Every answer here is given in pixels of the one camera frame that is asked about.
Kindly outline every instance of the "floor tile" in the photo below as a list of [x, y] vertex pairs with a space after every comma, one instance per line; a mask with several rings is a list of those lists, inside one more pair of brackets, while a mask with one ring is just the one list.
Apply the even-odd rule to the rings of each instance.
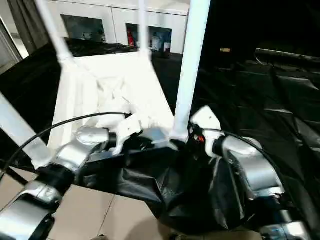
[[[26, 180], [31, 181], [36, 177], [34, 173], [13, 168], [18, 174]], [[5, 175], [0, 183], [0, 209], [5, 207], [21, 190], [23, 186], [13, 180], [10, 176]]]
[[261, 240], [261, 235], [254, 231], [213, 232], [205, 240]]
[[167, 240], [170, 233], [143, 201], [122, 196], [114, 198], [100, 231], [109, 240]]
[[114, 195], [72, 186], [56, 212], [48, 236], [53, 240], [90, 240], [103, 224]]

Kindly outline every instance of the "white pole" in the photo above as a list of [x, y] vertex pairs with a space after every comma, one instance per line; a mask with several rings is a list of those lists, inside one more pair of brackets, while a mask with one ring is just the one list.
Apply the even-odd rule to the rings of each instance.
[[52, 17], [51, 12], [49, 11], [46, 0], [35, 0], [35, 3], [54, 45], [58, 61], [61, 63], [64, 60], [72, 59], [73, 55], [69, 51], [65, 40], [60, 37], [58, 33], [55, 21]]
[[[0, 127], [19, 147], [36, 135], [1, 92], [0, 113]], [[36, 169], [46, 166], [52, 157], [51, 151], [40, 138], [28, 144], [23, 151], [32, 159], [32, 164]]]
[[171, 139], [188, 140], [188, 123], [211, 0], [191, 0]]
[[139, 0], [139, 43], [140, 43], [140, 52], [142, 54], [150, 55], [149, 50], [149, 28], [147, 24], [147, 8], [146, 0]]

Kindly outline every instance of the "black cable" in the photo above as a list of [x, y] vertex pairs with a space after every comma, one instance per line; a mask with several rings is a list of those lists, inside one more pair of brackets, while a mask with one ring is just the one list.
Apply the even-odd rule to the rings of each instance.
[[91, 118], [91, 117], [97, 117], [97, 116], [103, 116], [103, 115], [124, 115], [126, 118], [130, 116], [130, 114], [128, 113], [124, 113], [124, 112], [99, 112], [99, 113], [93, 113], [93, 114], [89, 114], [89, 115], [85, 115], [85, 116], [78, 116], [78, 117], [74, 117], [62, 122], [59, 122], [57, 124], [54, 124], [48, 128], [46, 128], [45, 130], [41, 131], [40, 133], [34, 135], [33, 137], [29, 138], [24, 144], [22, 144], [15, 152], [14, 154], [10, 157], [10, 159], [6, 162], [5, 166], [3, 167], [3, 170], [0, 173], [0, 183], [4, 177], [4, 175], [6, 174], [8, 168], [10, 167], [10, 164], [15, 160], [16, 156], [29, 144], [31, 143], [33, 140], [35, 140], [36, 138], [42, 137], [45, 133], [47, 133], [48, 131], [55, 129], [57, 127], [60, 127], [62, 125], [68, 124], [68, 123], [72, 123], [81, 119], [87, 119], [87, 118]]

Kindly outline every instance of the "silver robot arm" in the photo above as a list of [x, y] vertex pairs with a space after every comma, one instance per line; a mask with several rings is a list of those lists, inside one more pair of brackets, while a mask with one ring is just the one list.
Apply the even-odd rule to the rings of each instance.
[[[223, 157], [234, 166], [247, 198], [255, 203], [263, 218], [269, 220], [259, 229], [264, 239], [311, 240], [305, 224], [293, 220], [286, 207], [286, 191], [274, 167], [255, 147], [233, 136], [206, 130], [221, 130], [219, 120], [208, 106], [201, 108], [191, 122], [203, 129], [207, 155]], [[262, 149], [258, 141], [247, 140]]]
[[82, 127], [52, 162], [0, 211], [0, 240], [47, 239], [53, 214], [91, 154], [115, 148], [117, 136], [105, 128]]

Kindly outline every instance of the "cabinet door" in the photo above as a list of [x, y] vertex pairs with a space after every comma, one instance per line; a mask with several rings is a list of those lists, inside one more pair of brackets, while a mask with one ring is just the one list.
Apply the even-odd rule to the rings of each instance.
[[[134, 42], [137, 45], [138, 11], [112, 8], [112, 14], [117, 42], [124, 45], [132, 45]], [[150, 47], [153, 50], [165, 51], [167, 46], [170, 46], [171, 53], [183, 53], [187, 16], [147, 12], [147, 24], [150, 31]]]
[[114, 44], [116, 34], [110, 7], [48, 0], [60, 35], [64, 38]]

